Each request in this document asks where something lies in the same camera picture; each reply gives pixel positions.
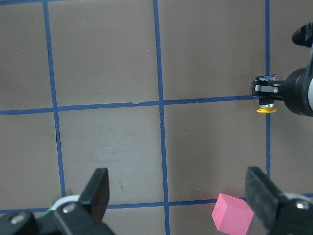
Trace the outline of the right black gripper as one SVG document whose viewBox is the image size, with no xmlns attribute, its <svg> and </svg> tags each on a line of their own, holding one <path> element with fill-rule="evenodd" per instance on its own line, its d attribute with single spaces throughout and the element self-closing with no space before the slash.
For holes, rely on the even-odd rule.
<svg viewBox="0 0 313 235">
<path fill-rule="evenodd" d="M 284 81 L 278 83 L 253 83 L 253 96 L 274 97 L 283 101 L 293 113 L 302 116 L 313 116 L 309 102 L 309 86 L 312 78 L 306 77 L 306 68 L 295 70 Z"/>
</svg>

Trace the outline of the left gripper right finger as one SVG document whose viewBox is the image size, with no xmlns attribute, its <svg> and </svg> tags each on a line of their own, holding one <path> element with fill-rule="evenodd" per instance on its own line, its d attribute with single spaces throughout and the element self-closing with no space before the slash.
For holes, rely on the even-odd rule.
<svg viewBox="0 0 313 235">
<path fill-rule="evenodd" d="M 258 167 L 246 170 L 245 199 L 266 231 L 270 231 L 285 204 L 285 195 Z"/>
</svg>

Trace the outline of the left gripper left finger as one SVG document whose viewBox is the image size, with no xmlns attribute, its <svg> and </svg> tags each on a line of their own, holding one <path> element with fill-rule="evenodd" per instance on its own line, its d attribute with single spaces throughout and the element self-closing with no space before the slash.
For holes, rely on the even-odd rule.
<svg viewBox="0 0 313 235">
<path fill-rule="evenodd" d="M 97 168 L 94 171 L 78 202 L 97 222 L 102 222 L 109 203 L 109 174 L 107 168 Z"/>
</svg>

